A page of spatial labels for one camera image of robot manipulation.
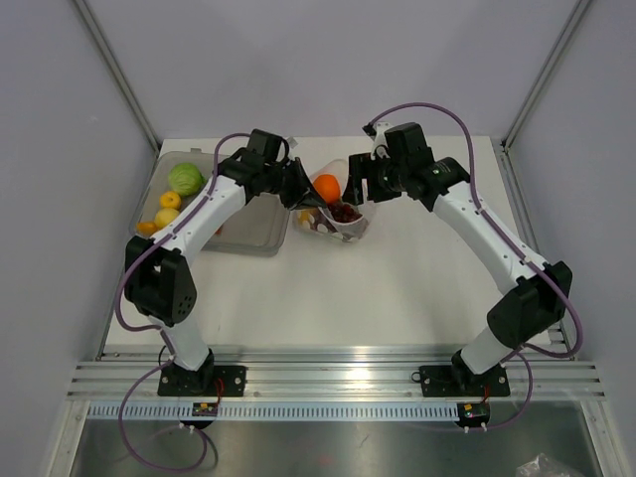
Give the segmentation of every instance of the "metal base plate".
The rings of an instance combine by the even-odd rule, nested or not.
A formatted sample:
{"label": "metal base plate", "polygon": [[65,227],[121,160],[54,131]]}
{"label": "metal base plate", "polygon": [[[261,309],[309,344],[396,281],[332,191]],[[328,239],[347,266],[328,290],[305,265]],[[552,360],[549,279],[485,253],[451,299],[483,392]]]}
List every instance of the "metal base plate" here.
{"label": "metal base plate", "polygon": [[179,380],[175,376],[175,372],[179,372],[178,367],[164,368],[161,372],[161,380],[159,380],[159,390],[157,394],[162,397],[174,398],[195,398],[206,397],[215,398],[217,396],[217,380],[223,382],[224,398],[242,398],[245,391],[245,378],[247,368],[245,366],[221,366],[215,365],[210,385],[202,393],[193,393],[189,391],[183,380]]}
{"label": "metal base plate", "polygon": [[425,398],[506,398],[510,386],[506,370],[497,366],[491,370],[483,382],[463,391],[451,376],[450,365],[429,365],[419,367],[421,391]]}

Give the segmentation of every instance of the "table surface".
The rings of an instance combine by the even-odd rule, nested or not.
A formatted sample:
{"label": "table surface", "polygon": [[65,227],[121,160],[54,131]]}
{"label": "table surface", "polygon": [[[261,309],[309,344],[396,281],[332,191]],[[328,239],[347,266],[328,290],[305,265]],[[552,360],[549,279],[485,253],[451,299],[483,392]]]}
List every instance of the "table surface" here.
{"label": "table surface", "polygon": [[[332,159],[368,151],[360,137],[302,137],[293,154],[309,174]],[[488,137],[474,137],[480,194],[516,231]],[[232,153],[230,141],[222,153]],[[465,141],[429,136],[435,158],[451,156],[468,169]],[[218,139],[168,139],[161,153],[199,148]],[[366,236],[339,243],[289,224],[274,257],[202,251],[192,274],[195,319],[210,345],[246,347],[462,345],[486,325],[501,298],[484,267],[443,221],[407,197],[382,203]],[[146,324],[126,300],[124,316]],[[533,340],[548,343],[547,334]],[[157,333],[128,333],[111,320],[106,345],[161,344]]]}

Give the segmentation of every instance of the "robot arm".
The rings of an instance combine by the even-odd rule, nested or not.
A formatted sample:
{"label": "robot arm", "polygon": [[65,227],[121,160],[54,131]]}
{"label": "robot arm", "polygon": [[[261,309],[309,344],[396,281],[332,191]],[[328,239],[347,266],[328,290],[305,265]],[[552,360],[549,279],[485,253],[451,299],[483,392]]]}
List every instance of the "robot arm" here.
{"label": "robot arm", "polygon": [[[481,199],[474,204],[468,173],[452,158],[435,161],[419,125],[376,126],[373,152],[350,157],[344,201],[354,205],[364,202],[363,179],[367,181],[367,199],[374,202],[406,192],[457,231],[504,295],[488,313],[484,331],[452,358],[453,378],[460,387],[468,387],[563,316],[563,304],[528,262],[536,264],[565,294],[569,293],[571,272],[562,262],[548,264],[523,244]],[[194,321],[186,320],[197,297],[189,268],[194,256],[226,219],[261,193],[277,194],[287,209],[325,206],[297,159],[276,161],[281,143],[279,136],[253,131],[247,147],[220,165],[214,191],[209,183],[168,228],[151,239],[133,238],[126,248],[128,267],[154,240],[167,240],[135,270],[125,296],[161,327],[174,347],[175,365],[193,373],[195,382],[206,379],[205,370],[214,359],[211,361],[211,352]],[[488,211],[513,243],[526,252],[525,260],[519,260],[486,223],[483,211]]]}
{"label": "robot arm", "polygon": [[247,146],[220,164],[216,183],[210,179],[173,223],[150,239],[132,238],[126,247],[128,268],[153,243],[165,240],[132,273],[125,296],[168,337],[175,365],[192,372],[182,380],[191,388],[205,388],[206,368],[214,365],[195,321],[186,319],[197,300],[190,273],[194,257],[229,217],[262,193],[278,195],[287,209],[326,206],[298,159],[276,160],[282,143],[281,137],[255,129]]}
{"label": "robot arm", "polygon": [[[367,180],[368,199],[375,202],[406,192],[464,239],[504,295],[488,313],[484,331],[453,356],[453,378],[460,387],[468,387],[563,316],[564,305],[528,263],[544,271],[565,295],[569,293],[571,271],[562,262],[549,264],[522,243],[481,198],[475,204],[469,174],[452,158],[435,161],[418,124],[391,127],[378,123],[365,130],[374,137],[373,152],[350,157],[345,201],[355,205],[364,201],[362,179]],[[482,217],[485,211],[525,252],[524,260]]]}

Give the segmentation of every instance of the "plastic wrapper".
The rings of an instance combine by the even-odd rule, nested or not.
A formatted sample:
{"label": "plastic wrapper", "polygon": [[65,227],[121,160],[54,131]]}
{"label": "plastic wrapper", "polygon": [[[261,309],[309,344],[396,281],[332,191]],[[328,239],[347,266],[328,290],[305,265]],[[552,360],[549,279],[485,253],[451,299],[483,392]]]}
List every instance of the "plastic wrapper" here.
{"label": "plastic wrapper", "polygon": [[516,477],[584,477],[580,472],[561,464],[545,454],[517,468]]}

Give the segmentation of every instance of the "cabbage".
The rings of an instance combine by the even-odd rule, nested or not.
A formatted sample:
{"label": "cabbage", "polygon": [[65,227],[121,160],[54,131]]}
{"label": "cabbage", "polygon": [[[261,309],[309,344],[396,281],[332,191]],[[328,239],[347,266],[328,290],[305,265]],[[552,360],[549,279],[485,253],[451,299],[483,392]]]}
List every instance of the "cabbage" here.
{"label": "cabbage", "polygon": [[168,184],[170,188],[181,197],[197,194],[205,184],[203,177],[197,166],[190,162],[177,164],[168,174]]}

